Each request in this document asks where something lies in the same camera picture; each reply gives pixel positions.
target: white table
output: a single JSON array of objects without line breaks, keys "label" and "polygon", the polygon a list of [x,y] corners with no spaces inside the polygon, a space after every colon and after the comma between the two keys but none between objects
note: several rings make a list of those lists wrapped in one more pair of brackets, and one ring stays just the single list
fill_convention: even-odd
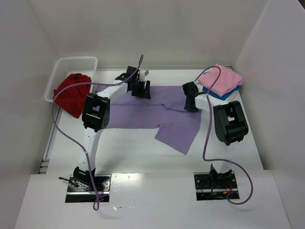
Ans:
[{"label": "white table", "polygon": [[[182,85],[200,71],[154,70],[148,79],[152,85]],[[111,83],[122,72],[100,71],[97,80]],[[82,152],[60,133],[54,134],[47,174],[31,176],[15,229],[289,229],[272,172],[263,170],[250,128],[236,148],[235,161],[253,179],[252,199],[242,206],[226,200],[196,201],[193,173],[210,169],[210,163],[202,160],[208,117],[203,112],[200,131],[187,155],[155,140],[157,129],[105,130],[98,147],[96,173],[112,174],[110,202],[101,203],[97,212],[92,203],[64,203],[67,183],[58,176],[68,177]],[[64,111],[59,126],[82,141],[80,119]],[[217,157],[220,148],[212,129],[207,156]],[[249,195],[250,185],[241,170],[234,170],[239,202]]]},{"label": "white table", "polygon": [[[202,70],[150,70],[147,80],[151,85],[182,85],[190,82]],[[97,71],[96,82],[112,83],[121,71]],[[187,155],[172,149],[168,145],[154,139],[158,129],[106,129],[101,135],[96,156],[96,174],[111,173],[146,173],[146,172],[208,172],[210,163],[202,160],[203,145],[209,123],[208,112],[202,112],[200,131]],[[65,111],[59,120],[59,127],[82,143],[83,123],[81,118],[75,119]],[[72,173],[81,156],[78,145],[59,132],[53,136],[50,147],[50,163],[47,174]],[[217,139],[214,128],[207,148],[207,157],[219,156],[221,143]],[[254,138],[249,133],[236,147],[235,161],[248,170],[262,170],[262,163],[257,152]]]}]

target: purple cloth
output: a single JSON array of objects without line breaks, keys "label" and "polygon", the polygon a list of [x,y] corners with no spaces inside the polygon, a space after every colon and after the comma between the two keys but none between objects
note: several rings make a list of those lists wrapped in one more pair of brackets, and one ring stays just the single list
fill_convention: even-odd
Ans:
[{"label": "purple cloth", "polygon": [[107,128],[155,129],[155,139],[187,154],[201,120],[201,112],[184,111],[185,95],[181,86],[151,86],[151,100],[121,96],[110,107]]}]

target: gray wall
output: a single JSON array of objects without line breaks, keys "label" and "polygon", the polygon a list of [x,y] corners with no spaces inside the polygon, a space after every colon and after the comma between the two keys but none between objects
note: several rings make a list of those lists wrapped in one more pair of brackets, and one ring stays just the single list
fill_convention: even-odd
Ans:
[{"label": "gray wall", "polygon": [[264,167],[272,169],[293,229],[305,228],[305,10],[269,0],[234,69]]},{"label": "gray wall", "polygon": [[0,228],[14,228],[51,129],[43,99],[55,51],[24,0],[0,0]]},{"label": "gray wall", "polygon": [[61,56],[98,67],[233,65],[266,0],[29,0]]}]

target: red cloth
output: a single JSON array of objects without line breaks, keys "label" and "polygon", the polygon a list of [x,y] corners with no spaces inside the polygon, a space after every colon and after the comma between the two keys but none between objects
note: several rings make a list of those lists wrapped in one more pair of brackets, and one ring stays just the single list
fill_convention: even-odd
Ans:
[{"label": "red cloth", "polygon": [[[80,73],[71,74],[65,79],[61,85],[54,90],[54,96],[63,88],[75,83],[90,83],[91,78]],[[90,85],[79,85],[71,87],[61,93],[55,103],[71,114],[75,118],[79,118],[84,110],[87,94],[90,91]]]}]

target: pink cloth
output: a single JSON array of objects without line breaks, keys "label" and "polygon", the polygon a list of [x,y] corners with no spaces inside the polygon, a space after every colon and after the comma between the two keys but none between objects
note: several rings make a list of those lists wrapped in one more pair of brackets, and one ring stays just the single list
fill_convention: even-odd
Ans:
[{"label": "pink cloth", "polygon": [[[216,66],[220,67],[221,75],[212,88],[214,93],[222,97],[224,94],[235,89],[238,85],[243,85],[244,80],[239,74],[222,65],[216,64]],[[219,70],[217,68],[213,68],[211,72],[201,76],[198,81],[204,87],[210,88],[212,83],[216,80],[218,74]]]}]

